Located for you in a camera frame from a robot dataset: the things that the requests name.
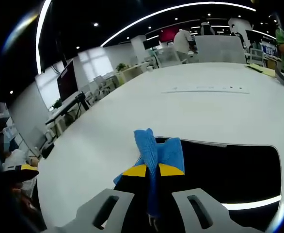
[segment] white pillar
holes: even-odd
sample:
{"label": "white pillar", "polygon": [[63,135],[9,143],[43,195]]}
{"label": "white pillar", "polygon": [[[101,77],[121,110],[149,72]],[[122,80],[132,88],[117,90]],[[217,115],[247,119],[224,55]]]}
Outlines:
{"label": "white pillar", "polygon": [[230,18],[230,20],[228,21],[228,24],[230,26],[230,31],[232,32],[232,25],[234,24],[236,28],[235,31],[239,32],[244,39],[245,45],[246,47],[249,47],[250,41],[248,39],[248,35],[246,33],[246,30],[252,31],[252,27],[250,25],[250,23],[247,20],[244,19],[240,19],[240,18]]}
{"label": "white pillar", "polygon": [[83,68],[83,64],[79,57],[73,58],[74,73],[78,89],[81,90],[85,85],[89,84],[88,78]]}
{"label": "white pillar", "polygon": [[149,57],[148,52],[145,50],[143,41],[146,40],[145,35],[138,35],[131,39],[131,44],[133,46],[134,52],[138,58],[138,62],[144,62],[146,57]]}

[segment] desk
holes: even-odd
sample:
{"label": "desk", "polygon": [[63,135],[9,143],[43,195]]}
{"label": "desk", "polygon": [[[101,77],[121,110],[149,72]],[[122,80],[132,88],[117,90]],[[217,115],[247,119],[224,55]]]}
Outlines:
{"label": "desk", "polygon": [[[81,103],[81,105],[83,105],[85,111],[87,111],[89,109],[88,105],[86,104],[85,102],[85,95],[81,92],[75,92],[74,94],[72,94],[68,99],[66,99],[62,106],[59,107],[57,109],[56,112],[54,112],[49,118],[48,120],[45,122],[46,125],[52,123],[52,122],[55,122],[56,119],[59,117],[59,116],[62,116],[64,114],[66,114],[70,108],[72,108],[75,104],[77,103]],[[59,124],[57,123],[56,124],[57,128],[58,128],[58,131],[60,133],[62,133],[62,129],[61,127],[59,126]]]}
{"label": "desk", "polygon": [[146,67],[149,65],[149,62],[144,62],[144,63],[140,63],[137,64],[135,66],[132,66],[128,69],[125,69],[123,71],[120,71],[118,73],[116,73],[115,75],[117,76],[119,80],[120,85],[127,83],[128,81],[130,81],[131,79],[139,76],[140,74],[146,72]]}
{"label": "desk", "polygon": [[[249,94],[183,92],[174,87],[242,86]],[[196,63],[146,72],[107,95],[55,142],[38,169],[38,192],[48,226],[63,226],[77,209],[137,161],[133,131],[240,145],[273,145],[282,165],[284,86],[244,64]]]}
{"label": "desk", "polygon": [[[247,59],[250,59],[250,56],[251,56],[250,53],[245,52],[244,55]],[[281,58],[273,56],[273,55],[269,55],[267,53],[264,53],[263,59],[265,62],[265,66],[271,69],[275,69],[276,63],[282,61]]]}

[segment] black ceiling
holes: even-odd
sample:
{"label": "black ceiling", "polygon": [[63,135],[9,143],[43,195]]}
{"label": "black ceiling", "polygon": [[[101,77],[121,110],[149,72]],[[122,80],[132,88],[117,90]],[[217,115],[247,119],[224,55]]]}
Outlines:
{"label": "black ceiling", "polygon": [[[2,101],[13,100],[33,82],[37,75],[35,34],[38,18],[26,28],[5,54],[1,53],[6,38],[18,21],[33,9],[40,12],[44,1],[32,0],[30,2],[17,0],[0,4],[0,96]],[[55,43],[56,37],[60,39],[66,57],[71,58],[76,56],[78,51],[100,46],[110,36],[141,17],[168,7],[191,2],[199,2],[199,0],[53,0],[40,38],[42,68],[49,67],[60,60]],[[225,2],[255,8],[250,0],[226,0]],[[211,18],[226,19],[212,20],[210,23],[214,25],[223,23],[227,25],[230,17],[241,15],[242,18],[254,24],[255,29],[274,34],[275,24],[268,18],[267,12],[252,12],[223,5],[200,5],[179,8],[148,18],[120,34],[107,46],[119,44],[126,41],[127,37],[146,34],[170,24],[199,19],[201,16],[207,17],[207,13],[211,13]],[[95,22],[99,24],[98,27],[93,26]],[[189,26],[198,26],[198,24],[198,22],[188,23]],[[157,34],[158,32],[155,31],[147,37]],[[13,95],[9,94],[10,90],[14,90]]]}

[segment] computer monitor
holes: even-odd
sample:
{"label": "computer monitor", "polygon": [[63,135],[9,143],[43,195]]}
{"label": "computer monitor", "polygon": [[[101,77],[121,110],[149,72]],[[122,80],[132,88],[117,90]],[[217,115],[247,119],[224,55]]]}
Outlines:
{"label": "computer monitor", "polygon": [[253,31],[250,31],[250,30],[245,30],[245,31],[247,33],[248,40],[250,42],[256,42],[256,43],[262,42],[263,35],[261,35],[260,33],[253,32]]}
{"label": "computer monitor", "polygon": [[147,50],[147,49],[150,49],[150,48],[153,48],[153,47],[156,47],[159,45],[159,40],[158,39],[151,39],[151,40],[145,40],[143,42],[144,44],[144,48]]}
{"label": "computer monitor", "polygon": [[78,84],[75,78],[73,61],[71,61],[59,75],[57,79],[61,101],[65,101],[69,96],[78,91]]}

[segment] white partition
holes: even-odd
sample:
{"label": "white partition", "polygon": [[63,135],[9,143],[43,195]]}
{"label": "white partition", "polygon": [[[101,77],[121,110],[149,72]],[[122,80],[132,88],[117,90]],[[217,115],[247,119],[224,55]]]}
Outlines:
{"label": "white partition", "polygon": [[195,37],[195,41],[199,62],[246,63],[238,36],[200,35]]}

